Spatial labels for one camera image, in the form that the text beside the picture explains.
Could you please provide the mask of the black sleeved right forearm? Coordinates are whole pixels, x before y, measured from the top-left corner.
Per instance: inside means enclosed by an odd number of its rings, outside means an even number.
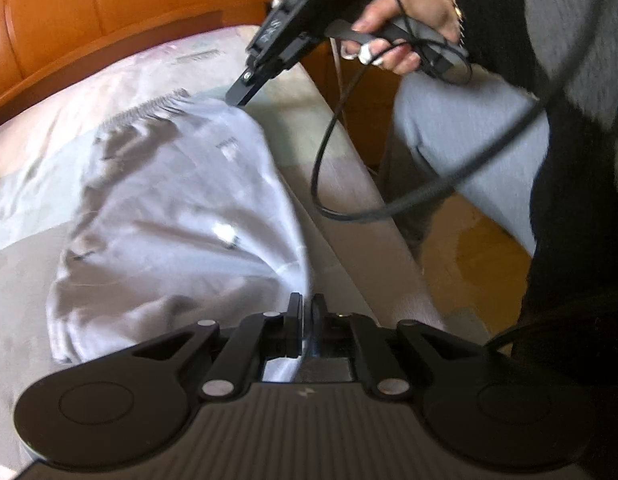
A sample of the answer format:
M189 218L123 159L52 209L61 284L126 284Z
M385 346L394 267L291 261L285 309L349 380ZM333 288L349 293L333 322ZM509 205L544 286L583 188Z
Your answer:
M472 64L536 93L547 76L530 44L525 0L454 0L462 14L463 46Z

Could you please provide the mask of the person right hand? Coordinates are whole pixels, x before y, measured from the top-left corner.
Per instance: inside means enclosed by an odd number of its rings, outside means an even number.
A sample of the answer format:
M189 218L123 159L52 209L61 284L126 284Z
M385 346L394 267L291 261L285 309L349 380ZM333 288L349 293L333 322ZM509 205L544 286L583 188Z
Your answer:
M454 44L464 42L464 23L455 0L400 0L405 14L435 29ZM373 0L352 25L354 32L375 34L384 24L400 14L397 0ZM397 47L374 61L382 70L405 76L419 69L420 56L409 47Z

